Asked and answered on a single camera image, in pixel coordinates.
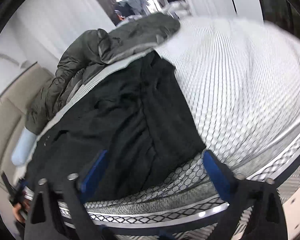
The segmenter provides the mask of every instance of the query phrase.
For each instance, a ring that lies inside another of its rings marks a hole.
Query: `mattress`
[[[180,23],[180,31],[155,50],[175,65],[199,135],[235,173],[263,180],[293,156],[300,137],[300,41],[275,25],[244,19],[188,17]],[[78,90],[41,136],[107,75],[146,53],[106,67]],[[85,207],[102,223],[149,224],[222,203],[198,154],[160,185]],[[70,217],[66,204],[60,207]]]

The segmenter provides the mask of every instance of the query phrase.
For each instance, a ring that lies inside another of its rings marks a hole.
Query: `headboard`
[[[0,187],[4,171],[12,183],[16,167],[11,154],[25,126],[26,112],[36,94],[53,75],[35,63],[0,95]]]

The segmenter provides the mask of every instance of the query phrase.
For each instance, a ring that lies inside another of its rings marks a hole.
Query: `beige upholstered headboard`
[[[11,154],[25,126],[27,108],[52,77],[48,70],[36,63],[0,95],[0,187],[4,188],[2,171],[12,183],[15,166],[11,162]]]

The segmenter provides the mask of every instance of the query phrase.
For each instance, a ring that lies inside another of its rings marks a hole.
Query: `dark green puffer jacket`
[[[35,134],[41,133],[48,121],[65,106],[68,95],[78,83],[74,78],[84,76],[81,80],[84,83],[107,65],[163,43],[179,28],[177,20],[156,13],[110,33],[103,29],[85,31],[62,55],[56,77],[35,97],[27,112],[26,128]]]

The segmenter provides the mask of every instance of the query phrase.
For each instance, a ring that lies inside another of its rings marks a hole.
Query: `honeycomb patterned fabric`
[[[222,162],[249,176],[294,139],[287,136],[266,151],[300,122],[300,41],[272,24],[243,19],[189,17],[180,23],[180,31],[155,50],[175,65],[176,79],[203,142]],[[107,75],[143,55],[100,72],[79,89],[43,133]],[[156,187],[120,200],[86,203],[86,208],[140,214],[209,198],[216,192],[200,155]]]

